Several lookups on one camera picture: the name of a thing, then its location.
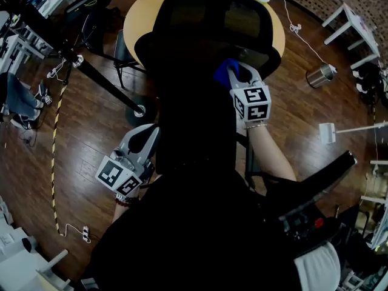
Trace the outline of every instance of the person's leg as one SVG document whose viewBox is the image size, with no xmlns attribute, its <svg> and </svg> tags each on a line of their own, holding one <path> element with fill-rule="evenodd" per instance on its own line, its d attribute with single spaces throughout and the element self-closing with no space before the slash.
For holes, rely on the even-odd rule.
<svg viewBox="0 0 388 291">
<path fill-rule="evenodd" d="M 7 107 L 11 112 L 26 116 L 31 120 L 35 120 L 36 118 L 38 118 L 40 110 L 35 109 L 35 106 L 30 106 L 21 99 L 21 95 L 19 94 L 20 88 L 18 87 L 18 83 L 21 86 L 22 84 L 17 78 L 15 81 L 15 78 L 16 77 L 14 75 L 8 75 L 7 99 L 5 100 L 5 103 L 7 104 Z"/>
<path fill-rule="evenodd" d="M 33 108 L 40 108 L 41 102 L 35 99 L 34 95 L 30 92 L 30 90 L 19 81 L 19 79 L 12 73 L 8 74 L 8 83 L 9 85 L 13 85 L 15 90 L 17 91 L 20 100 Z"/>
</svg>

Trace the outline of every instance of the black office chair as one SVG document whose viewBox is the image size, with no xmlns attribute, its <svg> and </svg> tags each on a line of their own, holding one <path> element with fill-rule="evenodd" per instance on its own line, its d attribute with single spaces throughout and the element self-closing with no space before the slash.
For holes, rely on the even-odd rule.
<svg viewBox="0 0 388 291">
<path fill-rule="evenodd" d="M 92 10 L 106 8 L 111 0 L 76 0 L 64 10 L 65 24 L 82 21 Z M 120 16 L 118 8 L 110 9 L 112 16 Z"/>
<path fill-rule="evenodd" d="M 104 53 L 104 34 L 106 22 L 109 20 L 109 11 L 110 10 L 103 8 L 95 9 L 90 12 L 90 14 L 86 17 L 84 26 L 82 28 L 82 43 L 79 46 L 84 45 L 93 54 L 113 61 L 113 66 L 117 70 L 121 87 L 125 88 L 124 84 L 122 83 L 122 69 L 124 67 L 131 67 L 132 69 L 143 73 L 146 73 L 146 71 L 137 67 L 139 64 L 129 53 L 124 42 L 122 30 L 120 30 L 117 35 L 115 54 L 110 56 Z"/>
<path fill-rule="evenodd" d="M 164 0 L 153 32 L 229 44 L 224 55 L 256 68 L 262 79 L 281 62 L 269 12 L 256 0 Z"/>
</svg>

